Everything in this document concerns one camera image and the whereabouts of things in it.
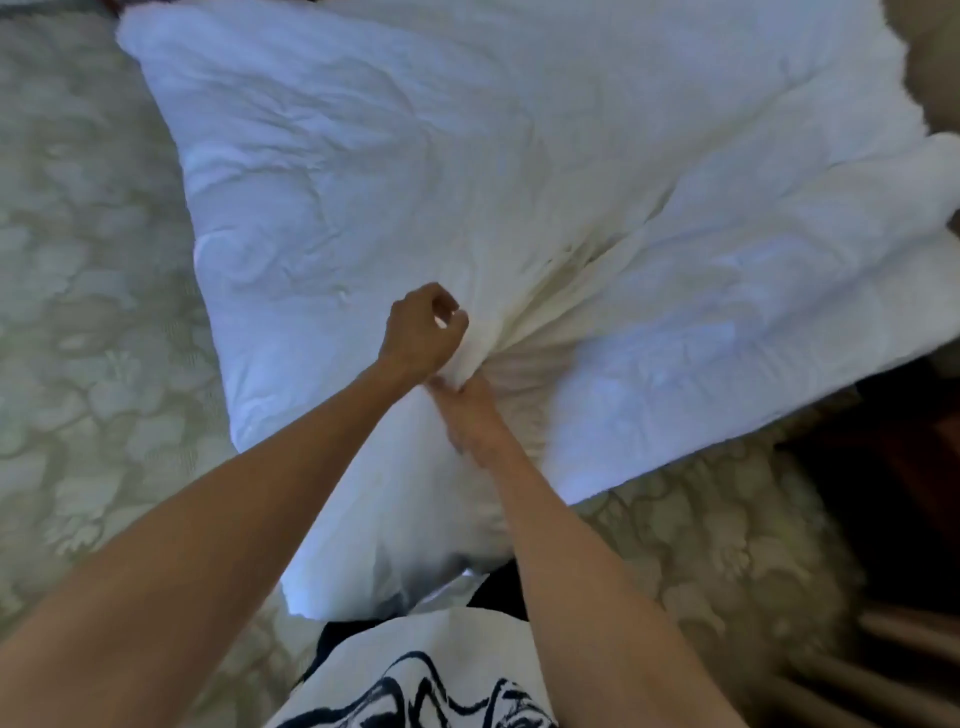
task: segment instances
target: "white shirt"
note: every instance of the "white shirt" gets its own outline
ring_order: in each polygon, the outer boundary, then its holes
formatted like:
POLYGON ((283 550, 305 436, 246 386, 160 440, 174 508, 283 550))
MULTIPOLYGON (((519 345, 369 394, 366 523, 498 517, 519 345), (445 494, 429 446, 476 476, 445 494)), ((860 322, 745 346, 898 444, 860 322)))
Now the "white shirt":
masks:
POLYGON ((355 635, 266 728, 546 728, 555 721, 530 625, 457 607, 355 635))

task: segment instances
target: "patterned fabric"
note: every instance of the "patterned fabric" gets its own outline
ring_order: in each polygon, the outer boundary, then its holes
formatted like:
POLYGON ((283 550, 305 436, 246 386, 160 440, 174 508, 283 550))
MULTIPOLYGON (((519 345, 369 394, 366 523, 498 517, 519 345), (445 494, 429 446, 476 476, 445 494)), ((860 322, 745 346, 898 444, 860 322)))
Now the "patterned fabric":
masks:
MULTIPOLYGON (((5 631, 90 550, 233 454, 176 150, 113 29, 81 13, 0 22, 5 631)), ((748 707, 787 650, 835 643, 855 586, 810 484, 772 452, 818 411, 581 507, 748 707)), ((190 725, 262 724, 319 632, 271 596, 190 725)))

